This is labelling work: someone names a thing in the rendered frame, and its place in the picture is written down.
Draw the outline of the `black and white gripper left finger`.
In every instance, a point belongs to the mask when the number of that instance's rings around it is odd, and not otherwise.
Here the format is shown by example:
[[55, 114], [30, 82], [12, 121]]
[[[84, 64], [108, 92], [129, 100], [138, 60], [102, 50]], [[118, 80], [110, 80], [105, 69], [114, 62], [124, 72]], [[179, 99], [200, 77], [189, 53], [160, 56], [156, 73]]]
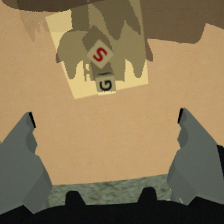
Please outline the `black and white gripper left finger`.
[[0, 145], [0, 224], [20, 224], [50, 208], [52, 182], [40, 157], [31, 112], [26, 112]]

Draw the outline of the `cream block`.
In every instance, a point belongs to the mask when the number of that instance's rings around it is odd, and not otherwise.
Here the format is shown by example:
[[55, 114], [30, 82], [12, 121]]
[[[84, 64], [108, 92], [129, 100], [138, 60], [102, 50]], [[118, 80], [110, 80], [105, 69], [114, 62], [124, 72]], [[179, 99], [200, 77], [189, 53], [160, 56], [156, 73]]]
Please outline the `cream block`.
[[114, 52], [101, 41], [101, 39], [98, 39], [86, 53], [86, 57], [100, 69], [102, 69], [113, 56]]
[[116, 93], [115, 76], [113, 71], [96, 73], [95, 82], [98, 95]]

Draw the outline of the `pale yellow mat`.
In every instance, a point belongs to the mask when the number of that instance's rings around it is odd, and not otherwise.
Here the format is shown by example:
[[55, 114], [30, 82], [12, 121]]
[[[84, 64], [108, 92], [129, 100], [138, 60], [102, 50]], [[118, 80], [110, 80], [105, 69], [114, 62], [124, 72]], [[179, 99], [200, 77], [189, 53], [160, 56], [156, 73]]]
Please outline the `pale yellow mat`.
[[[98, 94], [99, 72], [114, 72], [116, 90], [148, 84], [140, 0], [103, 0], [45, 18], [74, 99]], [[114, 52], [102, 69], [86, 57], [98, 39]]]

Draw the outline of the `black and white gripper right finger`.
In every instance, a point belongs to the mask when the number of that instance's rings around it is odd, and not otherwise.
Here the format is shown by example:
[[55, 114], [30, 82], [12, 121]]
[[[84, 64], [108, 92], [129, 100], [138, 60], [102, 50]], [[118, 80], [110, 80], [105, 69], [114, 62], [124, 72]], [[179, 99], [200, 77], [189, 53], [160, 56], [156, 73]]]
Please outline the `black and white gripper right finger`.
[[[181, 127], [167, 184], [170, 201], [194, 208], [214, 224], [224, 224], [224, 147], [186, 109], [180, 108]], [[182, 125], [183, 124], [183, 125]]]

